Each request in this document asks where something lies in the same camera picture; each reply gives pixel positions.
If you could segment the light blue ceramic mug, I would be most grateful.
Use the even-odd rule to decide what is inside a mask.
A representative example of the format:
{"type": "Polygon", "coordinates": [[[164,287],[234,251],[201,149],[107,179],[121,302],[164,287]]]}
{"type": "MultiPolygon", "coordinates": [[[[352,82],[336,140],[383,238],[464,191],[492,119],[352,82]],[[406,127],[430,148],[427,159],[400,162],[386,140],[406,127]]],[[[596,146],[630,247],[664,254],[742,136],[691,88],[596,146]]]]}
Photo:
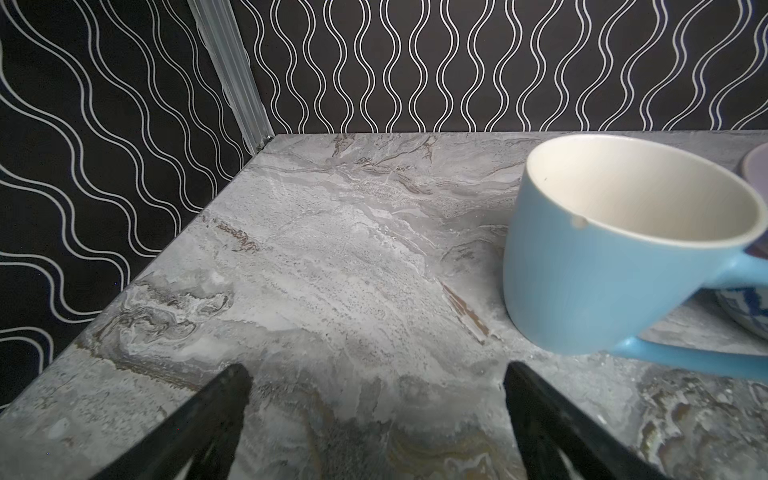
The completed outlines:
{"type": "Polygon", "coordinates": [[[528,155],[510,217],[506,310],[553,353],[765,381],[763,356],[641,335],[702,288],[765,286],[767,263],[747,248],[766,228],[757,191],[696,154],[615,135],[549,139],[528,155]]]}

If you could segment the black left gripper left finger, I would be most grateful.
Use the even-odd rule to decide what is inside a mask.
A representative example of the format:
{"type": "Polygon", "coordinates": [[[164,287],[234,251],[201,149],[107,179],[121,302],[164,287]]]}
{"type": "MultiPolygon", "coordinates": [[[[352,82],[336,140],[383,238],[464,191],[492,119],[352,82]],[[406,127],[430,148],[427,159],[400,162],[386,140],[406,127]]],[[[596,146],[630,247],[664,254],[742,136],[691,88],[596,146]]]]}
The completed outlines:
{"type": "Polygon", "coordinates": [[[244,426],[253,380],[227,366],[96,479],[226,479],[244,426]]]}

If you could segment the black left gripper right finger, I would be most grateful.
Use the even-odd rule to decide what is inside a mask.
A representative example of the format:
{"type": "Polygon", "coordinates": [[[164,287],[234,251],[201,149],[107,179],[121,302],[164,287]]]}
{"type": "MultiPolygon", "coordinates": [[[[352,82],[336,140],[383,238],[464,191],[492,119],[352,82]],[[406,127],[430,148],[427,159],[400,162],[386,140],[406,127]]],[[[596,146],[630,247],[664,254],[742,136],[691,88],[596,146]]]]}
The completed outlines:
{"type": "Polygon", "coordinates": [[[529,479],[663,479],[525,363],[508,364],[503,380],[510,417],[529,479]]]}

